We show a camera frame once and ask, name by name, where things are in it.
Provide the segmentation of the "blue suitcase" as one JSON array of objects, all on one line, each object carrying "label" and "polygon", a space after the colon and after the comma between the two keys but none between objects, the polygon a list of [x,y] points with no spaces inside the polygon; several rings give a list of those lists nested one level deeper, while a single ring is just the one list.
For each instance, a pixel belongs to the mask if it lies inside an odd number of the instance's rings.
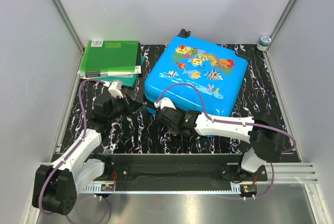
[{"label": "blue suitcase", "polygon": [[147,110],[167,97],[180,111],[230,117],[248,62],[235,51],[194,38],[186,30],[173,38],[145,80]]}]

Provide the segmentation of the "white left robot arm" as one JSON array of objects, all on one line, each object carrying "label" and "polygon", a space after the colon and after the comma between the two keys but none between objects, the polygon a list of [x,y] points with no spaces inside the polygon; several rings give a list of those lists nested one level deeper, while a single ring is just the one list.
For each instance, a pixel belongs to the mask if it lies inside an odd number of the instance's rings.
[{"label": "white left robot arm", "polygon": [[108,137],[118,117],[134,114],[142,103],[127,95],[106,102],[96,101],[91,115],[75,142],[58,159],[41,164],[35,173],[32,206],[47,214],[68,215],[78,194],[96,178],[107,180],[113,168],[110,158],[93,154]]}]

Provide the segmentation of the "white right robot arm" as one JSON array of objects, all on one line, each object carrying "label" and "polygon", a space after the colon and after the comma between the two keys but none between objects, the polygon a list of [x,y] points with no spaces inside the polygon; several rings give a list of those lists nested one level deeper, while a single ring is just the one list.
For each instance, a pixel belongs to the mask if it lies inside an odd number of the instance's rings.
[{"label": "white right robot arm", "polygon": [[260,124],[259,118],[205,115],[199,111],[184,113],[163,107],[157,111],[157,120],[173,135],[222,136],[250,144],[237,167],[238,177],[245,181],[251,179],[262,165],[281,161],[286,136],[280,129]]}]

